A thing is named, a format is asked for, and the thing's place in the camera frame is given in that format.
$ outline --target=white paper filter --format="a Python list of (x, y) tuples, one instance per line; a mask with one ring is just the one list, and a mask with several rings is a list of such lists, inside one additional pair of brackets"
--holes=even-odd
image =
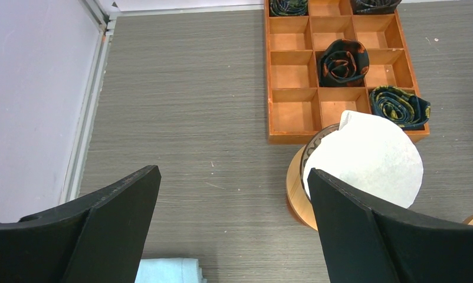
[(321, 140), (304, 168), (310, 195), (311, 168), (403, 208), (413, 204), (422, 184), (423, 166), (417, 148), (393, 122), (346, 110), (339, 130)]

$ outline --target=wooden tray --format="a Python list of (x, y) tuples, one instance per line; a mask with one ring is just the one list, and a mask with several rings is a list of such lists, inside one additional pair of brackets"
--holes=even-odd
[[(349, 0), (310, 0), (309, 16), (271, 17), (264, 3), (268, 141), (306, 144), (319, 130), (338, 123), (344, 110), (372, 113), (369, 93), (394, 85), (421, 96), (398, 12), (353, 15)], [(360, 41), (370, 68), (363, 87), (319, 87), (317, 60), (340, 38)], [(405, 131), (416, 143), (429, 123)]]

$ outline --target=black rolled cloth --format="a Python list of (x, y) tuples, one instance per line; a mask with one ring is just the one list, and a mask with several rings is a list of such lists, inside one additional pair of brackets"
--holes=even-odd
[(402, 130), (419, 130), (429, 120), (431, 103), (391, 85), (381, 85), (370, 93), (372, 114), (386, 118)]
[(402, 0), (351, 0), (353, 14), (383, 15), (395, 12)]
[(308, 0), (270, 0), (270, 14), (273, 17), (305, 16)]
[(360, 87), (369, 71), (369, 55), (355, 40), (336, 40), (317, 63), (322, 87)]

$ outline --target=light blue towel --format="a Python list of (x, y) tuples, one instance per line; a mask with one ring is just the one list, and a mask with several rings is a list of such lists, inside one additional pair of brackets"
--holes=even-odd
[(141, 259), (135, 283), (207, 283), (195, 258)]

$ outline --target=gray wooden floor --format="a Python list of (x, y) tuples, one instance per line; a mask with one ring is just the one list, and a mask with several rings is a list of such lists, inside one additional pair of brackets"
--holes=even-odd
[[(459, 222), (473, 213), (473, 1), (399, 11), (432, 103), (411, 209)], [(145, 258), (199, 258), (209, 282), (328, 282), (318, 234), (285, 206), (299, 146), (266, 141), (262, 30), (262, 11), (119, 18), (81, 195), (157, 164)]]

